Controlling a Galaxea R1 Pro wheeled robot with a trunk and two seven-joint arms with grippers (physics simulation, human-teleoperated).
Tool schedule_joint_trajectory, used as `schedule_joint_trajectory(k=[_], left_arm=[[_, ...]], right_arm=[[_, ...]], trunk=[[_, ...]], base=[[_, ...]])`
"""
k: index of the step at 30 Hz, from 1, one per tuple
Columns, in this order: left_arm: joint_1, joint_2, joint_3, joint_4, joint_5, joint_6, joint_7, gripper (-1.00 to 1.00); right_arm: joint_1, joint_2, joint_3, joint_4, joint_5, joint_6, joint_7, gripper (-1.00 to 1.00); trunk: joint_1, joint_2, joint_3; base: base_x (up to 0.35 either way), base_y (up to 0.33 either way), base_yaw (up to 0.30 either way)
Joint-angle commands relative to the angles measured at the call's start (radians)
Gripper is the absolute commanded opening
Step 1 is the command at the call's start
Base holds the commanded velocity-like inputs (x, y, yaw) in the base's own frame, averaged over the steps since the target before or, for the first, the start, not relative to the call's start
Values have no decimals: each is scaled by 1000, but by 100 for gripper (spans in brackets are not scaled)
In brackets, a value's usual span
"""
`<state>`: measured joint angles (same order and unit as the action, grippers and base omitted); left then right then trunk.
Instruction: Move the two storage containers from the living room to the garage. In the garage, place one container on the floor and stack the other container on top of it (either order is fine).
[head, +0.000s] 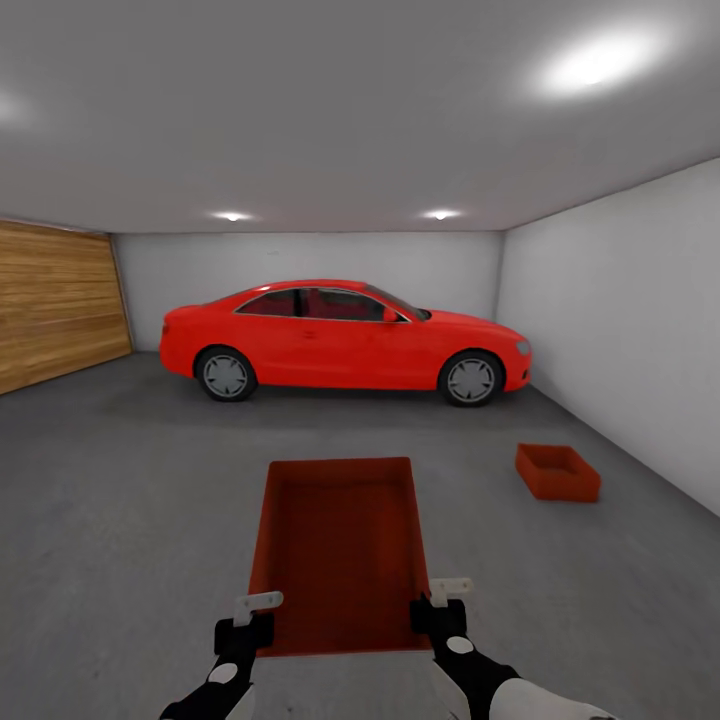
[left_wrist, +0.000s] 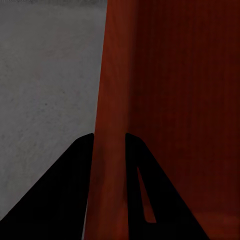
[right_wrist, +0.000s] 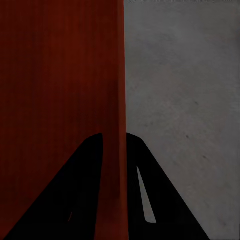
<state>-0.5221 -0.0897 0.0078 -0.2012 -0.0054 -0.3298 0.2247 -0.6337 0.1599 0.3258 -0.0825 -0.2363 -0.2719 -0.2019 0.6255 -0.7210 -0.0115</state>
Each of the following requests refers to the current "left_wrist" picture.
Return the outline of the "storage box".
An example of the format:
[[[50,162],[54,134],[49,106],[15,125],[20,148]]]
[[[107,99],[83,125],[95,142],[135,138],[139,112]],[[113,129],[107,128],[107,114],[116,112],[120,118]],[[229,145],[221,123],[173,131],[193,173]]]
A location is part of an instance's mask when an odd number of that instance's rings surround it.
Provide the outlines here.
[[[240,0],[108,0],[94,132],[84,240],[129,240],[127,133],[209,240],[240,240]]]

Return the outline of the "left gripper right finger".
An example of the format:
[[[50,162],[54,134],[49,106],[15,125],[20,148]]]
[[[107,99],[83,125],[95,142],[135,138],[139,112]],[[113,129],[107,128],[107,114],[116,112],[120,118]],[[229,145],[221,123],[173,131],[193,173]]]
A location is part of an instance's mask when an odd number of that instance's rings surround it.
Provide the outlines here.
[[[210,240],[145,142],[130,133],[125,161],[129,240]],[[145,220],[137,167],[156,223]]]

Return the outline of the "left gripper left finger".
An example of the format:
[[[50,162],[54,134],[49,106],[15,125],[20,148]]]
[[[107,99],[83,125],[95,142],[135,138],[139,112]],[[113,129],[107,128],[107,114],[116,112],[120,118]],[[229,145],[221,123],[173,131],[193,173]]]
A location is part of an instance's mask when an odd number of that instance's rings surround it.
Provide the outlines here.
[[[94,134],[78,138],[0,222],[0,240],[82,240]]]

